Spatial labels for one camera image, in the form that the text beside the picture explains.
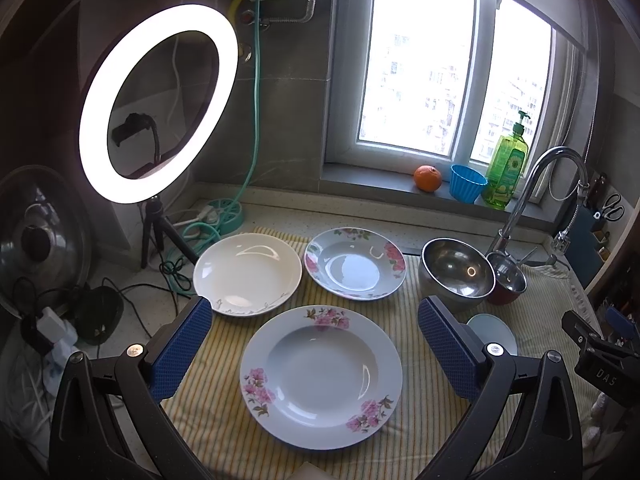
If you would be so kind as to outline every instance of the window frame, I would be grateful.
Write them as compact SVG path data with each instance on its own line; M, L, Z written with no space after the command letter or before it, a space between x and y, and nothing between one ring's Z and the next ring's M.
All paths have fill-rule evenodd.
M491 70L497 0L475 0L468 73L451 156L358 138L369 65L373 3L374 0L340 0L338 5L336 23L339 33L335 37L325 160L406 174L412 174L417 166L430 164L442 173L445 181L450 180L451 164L469 165L484 174L488 165L471 160L471 153ZM353 45L364 47L357 49ZM524 186L524 177L532 161L553 145L552 141L562 127L561 119L571 107L571 99L567 98L566 92L573 88L574 81L567 81L567 78L575 78L575 70L567 70L567 66L568 63L576 63L576 49L553 28L550 54L538 129L516 194ZM532 200L538 202L543 191L543 187L537 186Z

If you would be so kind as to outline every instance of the yellow striped cloth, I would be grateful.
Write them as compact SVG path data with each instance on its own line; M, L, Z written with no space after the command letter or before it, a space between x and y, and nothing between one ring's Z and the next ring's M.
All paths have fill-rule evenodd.
M300 256L307 238L256 228L287 241ZM422 299L419 259L407 256L407 277L388 298L359 303L325 291L303 272L298 290L280 308L264 316L239 319L216 316L212 328L176 394L162 405L200 461L219 478L284 480L303 462L338 479L408 480L415 478L440 449L468 406L455 395L417 325ZM519 353L539 357L549 348L562 353L572 378L580 419L589 413L597 391L573 372L577 348L562 332L565 310L577 308L569 278L561 271L525 269L529 290L508 306L481 304L459 317L488 312L513 330ZM277 314L307 304L330 304L369 317L391 338L402 362L402 395L394 414L372 437L347 449L315 452L283 444L254 420L242 399L238 370L253 334ZM516 409L511 396L478 467L497 454Z

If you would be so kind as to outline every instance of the orange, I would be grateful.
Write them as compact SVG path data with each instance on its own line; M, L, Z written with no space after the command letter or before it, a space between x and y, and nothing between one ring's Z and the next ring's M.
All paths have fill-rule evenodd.
M420 166L414 172L414 181L418 189L433 192L442 185L442 175L433 166Z

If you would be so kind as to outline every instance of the green hose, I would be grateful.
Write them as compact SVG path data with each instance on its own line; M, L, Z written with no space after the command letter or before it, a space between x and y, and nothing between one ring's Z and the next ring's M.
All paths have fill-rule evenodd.
M209 224L207 222L194 222L187 225L182 231L182 238L187 242L195 242L193 250L200 256L208 247L220 240L220 232L218 228L222 225L231 215L234 206L240 200L240 197L249 185L249 181L254 174L255 165L258 161L258 148L260 147L260 0L255 0L255 20L254 20L254 58L255 58L255 79L254 79L254 153L252 156L251 166L246 174L246 178L242 183L241 188L236 193L235 198L225 207L224 211L220 213L218 221L215 224ZM198 232L190 234L193 230L198 229ZM180 292L182 294L194 295L195 292L191 290L192 284L190 281L190 288L185 290L184 286L178 283L178 274L182 267L186 264L184 256L178 256L176 260L173 259L175 248L169 249L165 262L162 262L161 272L164 269L164 273L168 274L169 284L174 292Z

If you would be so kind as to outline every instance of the plate rim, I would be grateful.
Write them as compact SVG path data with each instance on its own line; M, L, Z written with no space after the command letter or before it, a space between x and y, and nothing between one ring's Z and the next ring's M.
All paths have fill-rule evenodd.
M471 317L469 318L469 320L466 322L466 325L468 325L468 326L469 326L469 328L470 328L471 330L473 330L473 327L472 327L471 325L469 325L469 323L471 322L471 320L473 320L473 319L475 319L476 317L479 317L479 316L488 316L488 317L493 317L494 319L497 319L498 321L500 321L500 322L501 322L505 327L507 327L507 330L508 330L508 331L509 331L509 333L511 334L511 337L513 337L513 344L514 344L514 345L515 345L515 347L516 347L516 353L515 353L515 354L511 354L511 355L513 355L513 356L518 356L518 355L520 354L520 350L519 350L519 348L518 348L518 341L516 340L516 335L513 333L513 330L511 330L511 328L509 327L509 325L507 325L507 323L506 323L503 319L500 319L500 318L499 318L498 316L496 316L495 314L489 314L488 312L478 312L477 314L474 314L473 316L471 316Z
M259 310L258 312L253 312L251 314L238 314L238 313L231 313L231 312L224 312L223 310L220 310L220 308L217 306L217 304L214 301L211 301L209 298L207 298L206 296L203 296L202 294L200 294L198 292L198 290L196 289L196 269L198 268L198 264L202 261L202 257L207 253L207 251L214 251L214 248L216 246L219 246L219 244L221 242L226 242L226 240L231 240L233 238L238 238L238 237L245 237L245 236L256 236L256 237L267 237L273 240L277 240L278 243L283 244L284 246L287 247L287 249L293 253L295 255L295 259L298 261L298 264L296 266L296 277L295 277L295 282L296 282L296 286L293 287L293 290L289 293L286 294L280 298L278 298L277 300L275 300L275 302L269 306L268 308L265 308L263 310ZM222 238L222 240L220 240L219 242L213 244L212 246L208 247L198 258L198 261L196 262L196 264L193 266L193 288L196 291L196 293L200 296L202 296L203 298L205 298L207 301L209 301L209 303L211 304L211 309L218 313L218 314L222 314L222 316L230 316L230 317L255 317L255 316L262 316L263 314L266 314L268 312L270 312L271 310L274 310L278 307L280 307L285 301L287 301L291 296L293 296L293 294L298 290L298 287L300 286L300 281L302 281L302 261L300 260L300 256L298 255L298 253L296 252L296 250L291 247L291 245L289 245L286 241L275 237L273 235L268 235L265 233L238 233L235 235L231 235L225 238Z
M278 431L271 431L270 428L267 428L265 426L265 422L267 422L268 419L260 418L259 414L254 413L254 410L250 406L249 401L245 397L244 391L242 390L242 387L244 386L244 384L243 384L244 377L246 376L246 373L249 370L252 369L252 366L248 365L247 362L246 362L247 355L248 355L248 352L250 352L252 350L252 343L256 344L255 343L255 338L256 338L256 336L258 336L260 331L262 331L267 325L270 325L270 326L277 325L279 323L278 322L278 318L280 316L294 316L294 313L302 313L303 310L307 310L307 309L310 309L310 308L334 308L334 309L340 310L343 313L348 313L349 316L351 316L351 317L353 317L355 319L361 320L367 326L370 326L374 330L374 332L381 337L381 340L384 341L384 344L385 345L388 344L390 346L390 349L394 350L393 353L386 354L387 356L389 356L391 358L395 357L394 366L396 366L396 373L398 374L398 384L391 386L389 388L390 391L386 394L387 397L388 396L395 396L395 399L392 399L393 404L392 404L391 408L388 409L388 415L382 421L381 424L379 424L376 428L370 429L366 433L365 432L361 432L361 431L351 431L350 433L347 433L347 435L352 435L353 436L353 441L348 443L348 444L340 444L339 446L335 446L335 445L332 445L332 444L329 444L328 446L313 446L313 447L311 447L311 446L301 446L301 444L299 442L292 442L290 439L287 439L286 436L283 436L280 433L276 434ZM303 319L305 319L305 316L300 316L300 321L301 322L302 322ZM289 333L291 333L291 332L283 333L282 337L280 339L278 339L278 341L280 341L282 338L284 338L284 336L286 336ZM404 373L402 371L402 361L400 359L400 354L398 353L398 348L396 348L396 345L393 343L393 341L391 341L391 338L382 329L382 327L380 327L377 323L375 323L373 320L369 319L367 316L364 316L363 314L360 314L360 313L355 312L353 310L349 310L347 308L340 308L340 307L336 307L335 305L328 305L328 304L312 304L312 305L303 305L303 306L299 306L299 307L295 307L295 308L290 308L289 310L281 312L277 316L272 317L270 320L268 320L266 323L264 323L252 335L251 339L249 339L249 342L247 343L246 347L242 351L242 357L240 359L240 364L239 364L239 369L238 369L238 379L239 379L239 384L238 385L239 385L239 390L240 390L239 393L240 393L240 395L242 397L242 402L244 402L244 405L246 406L247 410L250 412L251 416L258 422L258 424L263 428L263 430L266 431L267 433L269 433L274 438L277 438L278 440L280 440L282 442L285 442L287 444L291 444L292 446L296 446L296 447L299 447L301 449L309 449L309 450L343 449L345 447L354 446L355 444L359 444L363 440L366 440L367 438L369 438L373 434L377 433L386 423L389 422L389 419L391 418L391 416L395 412L396 407L400 403L401 395L402 395L402 388L404 386L404 384L403 384L404 383Z
M308 273L309 276L311 276L311 279L314 280L321 288L323 288L327 292L330 292L331 294L335 294L336 296L338 296L340 298L344 298L345 300L361 301L361 302L364 303L366 301L378 301L378 300L383 300L384 298L388 298L389 296L391 296L393 293L395 293L395 291L398 290L402 286L402 284L404 283L404 280L406 279L406 274L407 274L407 262L406 262L406 258L404 257L404 254L402 254L402 259L404 260L404 271L402 272L402 279L398 280L398 286L396 286L396 288L394 290L388 292L384 296L380 296L379 298L356 298L354 296L350 296L349 294L346 294L346 293L341 292L339 290L331 290L330 288L327 288L324 284L320 283L320 281L316 279L316 277L313 275L313 273L311 271L309 271L308 265L306 264L306 255L307 255L308 250L309 250L309 245L311 245L316 240L316 238L319 238L322 235L330 233L330 232L335 231L337 229L357 229L359 231L366 231L367 233L374 234L376 236L379 236L383 240L386 240L390 244L392 244L393 247L398 249L398 252L400 254L402 254L402 251L400 250L400 248L395 243L393 243L391 240L389 240L389 238L387 238L386 236L381 235L380 233L372 231L371 229L365 229L365 228L362 228L362 227L345 226L345 227L334 227L332 229L327 229L326 231L322 231L321 233L318 233L316 236L314 236L306 244L305 253L303 254L303 257L302 257L306 272Z

